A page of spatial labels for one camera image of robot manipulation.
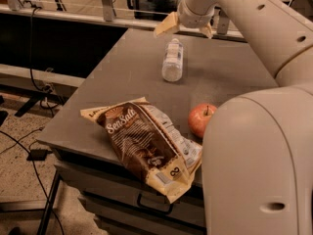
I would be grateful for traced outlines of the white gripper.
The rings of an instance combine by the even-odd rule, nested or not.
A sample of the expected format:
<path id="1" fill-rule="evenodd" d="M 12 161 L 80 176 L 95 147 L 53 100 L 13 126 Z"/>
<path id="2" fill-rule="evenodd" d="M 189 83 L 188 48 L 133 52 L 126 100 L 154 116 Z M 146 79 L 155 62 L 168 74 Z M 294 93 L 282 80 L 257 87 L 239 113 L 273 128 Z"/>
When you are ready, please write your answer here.
<path id="1" fill-rule="evenodd" d="M 214 0 L 181 0 L 176 12 L 170 13 L 154 30 L 159 37 L 165 33 L 179 31 L 179 23 L 187 28 L 199 28 L 200 33 L 211 39 L 213 36 L 210 21 L 214 15 Z"/>

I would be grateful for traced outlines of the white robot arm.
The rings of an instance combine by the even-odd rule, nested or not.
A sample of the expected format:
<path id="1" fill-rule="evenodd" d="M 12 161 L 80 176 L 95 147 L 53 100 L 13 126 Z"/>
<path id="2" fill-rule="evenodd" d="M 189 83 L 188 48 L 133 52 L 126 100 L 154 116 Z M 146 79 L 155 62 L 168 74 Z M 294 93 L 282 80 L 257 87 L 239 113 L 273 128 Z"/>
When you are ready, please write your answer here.
<path id="1" fill-rule="evenodd" d="M 213 115 L 202 143 L 208 235 L 312 235 L 313 23 L 280 0 L 181 0 L 178 25 L 220 6 L 276 80 Z"/>

